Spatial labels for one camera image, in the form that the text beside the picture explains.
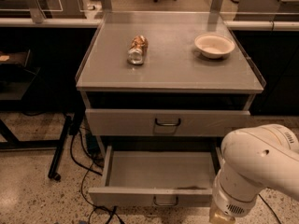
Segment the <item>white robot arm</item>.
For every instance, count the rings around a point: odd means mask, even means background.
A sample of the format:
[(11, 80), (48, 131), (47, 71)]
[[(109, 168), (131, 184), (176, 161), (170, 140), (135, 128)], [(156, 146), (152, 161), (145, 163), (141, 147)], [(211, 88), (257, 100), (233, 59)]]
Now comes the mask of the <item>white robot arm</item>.
[(285, 126), (232, 131), (221, 142), (222, 165), (212, 190), (211, 224), (235, 224), (266, 188), (299, 200), (299, 142)]

